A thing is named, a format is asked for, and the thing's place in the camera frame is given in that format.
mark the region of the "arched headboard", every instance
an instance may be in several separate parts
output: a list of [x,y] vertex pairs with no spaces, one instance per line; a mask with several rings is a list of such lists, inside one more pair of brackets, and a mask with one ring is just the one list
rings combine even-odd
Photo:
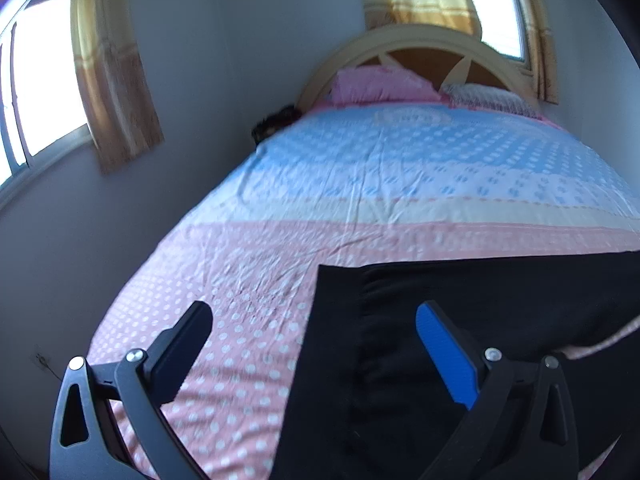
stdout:
[[490,46],[450,28],[421,24],[387,25],[349,42],[316,70],[300,95],[298,108],[307,112],[327,94],[338,70],[364,64],[401,65],[436,88],[443,82],[504,88],[540,110],[518,69]]

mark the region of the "blue gripper pad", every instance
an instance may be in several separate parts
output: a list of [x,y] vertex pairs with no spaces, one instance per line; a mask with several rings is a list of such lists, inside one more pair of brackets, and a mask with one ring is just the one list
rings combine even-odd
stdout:
[[451,398],[470,410],[478,398],[476,370],[427,303],[418,307],[415,327]]

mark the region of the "black cloth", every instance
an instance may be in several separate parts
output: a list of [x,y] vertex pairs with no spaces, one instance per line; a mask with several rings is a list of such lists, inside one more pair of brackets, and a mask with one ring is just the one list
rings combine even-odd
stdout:
[[[640,314],[640,253],[532,256],[319,268],[314,305],[271,480],[417,479],[465,409],[415,329],[435,300],[481,348],[535,362],[592,346]],[[635,333],[577,361],[562,358],[580,468],[636,419]]]

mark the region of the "pink pillow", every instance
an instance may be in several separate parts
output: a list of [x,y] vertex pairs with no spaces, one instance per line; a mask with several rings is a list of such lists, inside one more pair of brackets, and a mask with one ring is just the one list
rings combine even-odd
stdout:
[[331,88],[334,105],[389,101],[441,102],[431,81],[395,66],[359,66],[338,70]]

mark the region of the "polka dot bed sheet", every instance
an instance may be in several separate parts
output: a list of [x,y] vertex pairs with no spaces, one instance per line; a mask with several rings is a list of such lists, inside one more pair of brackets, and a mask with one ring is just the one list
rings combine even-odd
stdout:
[[[639,209],[593,150],[536,120],[443,105],[325,109],[261,143],[182,219],[116,298],[88,359],[148,348],[207,302],[211,336],[162,410],[212,479],[267,479],[318,265],[638,250]],[[155,476],[114,412],[136,465]]]

